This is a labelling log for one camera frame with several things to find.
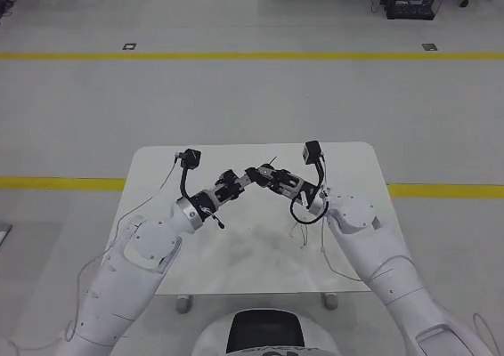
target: table leg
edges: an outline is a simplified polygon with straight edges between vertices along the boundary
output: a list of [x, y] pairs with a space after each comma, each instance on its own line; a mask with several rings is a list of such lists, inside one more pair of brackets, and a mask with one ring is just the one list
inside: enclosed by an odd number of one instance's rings
[[334, 311], [339, 306], [337, 293], [321, 293], [321, 302], [328, 311]]
[[179, 314], [186, 314], [192, 307], [192, 295], [178, 295], [175, 308]]

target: white table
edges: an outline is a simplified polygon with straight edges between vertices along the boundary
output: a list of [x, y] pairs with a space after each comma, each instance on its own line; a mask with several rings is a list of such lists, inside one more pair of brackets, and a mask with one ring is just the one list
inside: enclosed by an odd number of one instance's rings
[[[272, 164], [276, 169], [284, 168], [309, 182], [317, 182], [314, 166], [306, 166], [302, 159], [303, 146], [289, 143], [142, 148], [134, 155], [113, 229], [121, 215], [157, 192], [177, 151], [192, 148], [202, 152], [200, 166], [188, 174], [187, 191], [193, 195], [212, 187], [226, 169], [241, 176], [246, 168], [260, 166], [274, 156], [278, 156]], [[321, 147], [327, 160], [329, 186], [344, 194], [366, 196], [375, 205], [381, 221], [392, 221], [398, 227], [374, 149], [363, 142], [322, 143]], [[181, 172], [177, 167], [163, 190], [137, 213], [147, 218], [168, 217], [171, 204], [181, 196]], [[298, 214], [302, 213], [303, 208], [296, 208]], [[183, 236], [182, 250], [158, 295], [369, 291], [363, 283], [329, 270], [320, 251], [319, 223], [309, 228], [305, 247], [299, 226], [290, 237], [295, 222], [289, 214], [288, 199], [251, 184], [217, 215], [226, 228], [219, 229], [210, 219], [194, 235]], [[310, 215], [300, 217], [307, 219]], [[356, 276], [327, 227], [324, 238], [331, 265]]]

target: gray floor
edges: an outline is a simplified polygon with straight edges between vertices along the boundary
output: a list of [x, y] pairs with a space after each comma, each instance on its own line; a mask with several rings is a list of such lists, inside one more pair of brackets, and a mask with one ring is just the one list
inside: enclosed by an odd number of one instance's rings
[[[446, 0], [387, 21], [363, 0], [26, 0], [0, 52], [504, 52], [504, 1]], [[125, 177], [148, 145], [366, 141], [388, 182], [504, 184], [504, 61], [0, 61], [0, 175]], [[0, 355], [71, 318], [80, 266], [107, 241], [118, 193], [0, 191]], [[504, 201], [397, 199], [425, 282], [504, 354]], [[89, 271], [85, 279], [92, 277]], [[210, 321], [273, 306], [321, 323], [348, 355], [403, 355], [371, 294], [156, 297], [116, 355], [186, 355]], [[34, 352], [47, 355], [49, 352]]]
[[[10, 336], [44, 344], [65, 327], [76, 273], [103, 250], [118, 199], [117, 193], [0, 191], [0, 220], [14, 222], [0, 249], [0, 355], [14, 354], [5, 343]], [[437, 300], [464, 320], [481, 312], [504, 354], [504, 201], [397, 199], [394, 205]], [[318, 295], [209, 295], [180, 316], [174, 298], [156, 297], [114, 354], [184, 355], [215, 318], [271, 306], [321, 323], [345, 355], [403, 355], [398, 331], [373, 294], [340, 300], [339, 310], [325, 311]]]

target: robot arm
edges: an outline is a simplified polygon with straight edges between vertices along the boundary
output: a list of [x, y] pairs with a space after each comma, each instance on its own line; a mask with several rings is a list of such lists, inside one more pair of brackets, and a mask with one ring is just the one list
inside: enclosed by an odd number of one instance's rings
[[325, 171], [319, 143], [305, 145], [304, 160], [314, 164], [319, 181], [306, 182], [269, 164], [249, 168], [238, 177], [226, 171], [215, 187], [189, 197], [187, 171], [199, 164], [200, 153], [181, 155], [181, 192], [165, 220], [136, 216], [106, 255], [85, 295], [76, 333], [66, 335], [57, 356], [107, 356], [129, 326], [142, 314], [178, 254], [181, 233], [194, 233], [215, 212], [236, 199], [252, 182], [289, 198], [290, 213], [300, 203], [327, 223], [345, 256], [362, 280], [385, 304], [401, 330], [409, 356], [492, 355], [478, 335], [433, 301], [420, 280], [402, 234], [376, 216], [373, 205], [356, 196], [338, 196], [322, 186]]
[[465, 323], [425, 289], [402, 234], [356, 196], [329, 197], [327, 223], [357, 274], [400, 329], [407, 355], [492, 355]]
[[[182, 155], [194, 158], [197, 151]], [[183, 176], [199, 159], [183, 159]], [[179, 198], [165, 220], [145, 220], [135, 216], [118, 232], [113, 247], [88, 288], [78, 313], [76, 332], [62, 339], [57, 356], [107, 356], [119, 338], [142, 314], [175, 260], [182, 233], [194, 233], [215, 212], [233, 200], [250, 184], [245, 175], [224, 172], [210, 190]], [[186, 195], [184, 182], [182, 192]]]

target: yellow floor line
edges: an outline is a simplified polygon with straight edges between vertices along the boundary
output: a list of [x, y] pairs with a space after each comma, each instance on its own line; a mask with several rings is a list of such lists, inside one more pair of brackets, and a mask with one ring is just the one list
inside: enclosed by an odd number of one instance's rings
[[504, 53], [0, 53], [10, 61], [504, 61]]
[[122, 191], [125, 179], [63, 177], [0, 177], [0, 190]]
[[392, 198], [504, 199], [504, 185], [388, 184]]
[[[125, 179], [63, 177], [0, 177], [0, 190], [122, 191]], [[388, 184], [392, 198], [504, 199], [504, 185]]]

